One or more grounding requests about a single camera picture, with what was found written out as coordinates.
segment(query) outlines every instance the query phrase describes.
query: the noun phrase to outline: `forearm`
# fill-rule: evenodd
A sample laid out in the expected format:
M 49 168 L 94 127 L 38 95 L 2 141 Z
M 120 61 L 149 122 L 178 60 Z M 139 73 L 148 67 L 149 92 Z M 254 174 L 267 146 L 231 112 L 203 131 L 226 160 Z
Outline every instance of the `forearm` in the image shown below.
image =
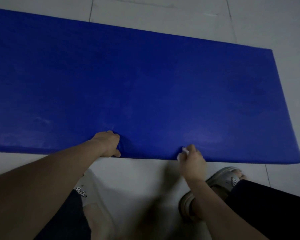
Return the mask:
M 267 239 L 238 216 L 202 180 L 187 181 L 214 240 Z
M 101 153 L 87 141 L 0 175 L 0 238 L 33 239 Z

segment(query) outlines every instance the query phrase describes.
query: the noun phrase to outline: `left arm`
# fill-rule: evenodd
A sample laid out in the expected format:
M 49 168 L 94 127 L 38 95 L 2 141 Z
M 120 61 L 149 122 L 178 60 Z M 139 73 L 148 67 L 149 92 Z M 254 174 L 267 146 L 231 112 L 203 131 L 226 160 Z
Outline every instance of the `left arm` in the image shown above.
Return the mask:
M 91 140 L 0 175 L 0 239 L 33 239 L 99 157 L 120 157 L 119 135 Z

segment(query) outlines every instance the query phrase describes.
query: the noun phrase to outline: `hand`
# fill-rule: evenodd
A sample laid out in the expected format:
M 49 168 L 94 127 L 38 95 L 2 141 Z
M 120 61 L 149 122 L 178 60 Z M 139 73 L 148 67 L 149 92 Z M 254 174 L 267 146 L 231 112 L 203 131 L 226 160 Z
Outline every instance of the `hand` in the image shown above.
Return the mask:
M 111 130 L 99 132 L 90 140 L 96 142 L 101 148 L 101 157 L 120 157 L 121 153 L 117 150 L 120 136 L 114 134 Z
M 187 150 L 189 151 L 188 156 L 185 152 L 182 152 L 179 157 L 180 173 L 186 181 L 204 181 L 206 178 L 207 162 L 194 145 L 187 146 Z

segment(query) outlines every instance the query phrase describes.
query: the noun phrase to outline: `tiled floor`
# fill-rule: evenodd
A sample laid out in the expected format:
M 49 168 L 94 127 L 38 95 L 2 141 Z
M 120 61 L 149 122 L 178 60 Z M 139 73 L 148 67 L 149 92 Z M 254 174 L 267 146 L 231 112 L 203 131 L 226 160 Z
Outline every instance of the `tiled floor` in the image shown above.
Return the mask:
M 0 0 L 0 8 L 270 48 L 300 147 L 300 0 Z M 0 173 L 38 158 L 0 153 Z M 91 166 L 119 222 L 156 194 L 165 163 L 109 158 Z M 208 176 L 226 165 L 209 163 Z M 238 166 L 253 181 L 300 196 L 300 164 Z M 187 190 L 180 181 L 168 205 Z

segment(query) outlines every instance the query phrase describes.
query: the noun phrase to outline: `yoga mat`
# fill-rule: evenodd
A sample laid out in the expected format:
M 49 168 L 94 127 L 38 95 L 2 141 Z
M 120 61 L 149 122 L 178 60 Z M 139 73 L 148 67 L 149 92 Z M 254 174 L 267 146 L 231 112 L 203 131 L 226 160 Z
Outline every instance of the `yoga mat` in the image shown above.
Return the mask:
M 0 152 L 107 130 L 122 157 L 300 162 L 270 49 L 0 9 Z

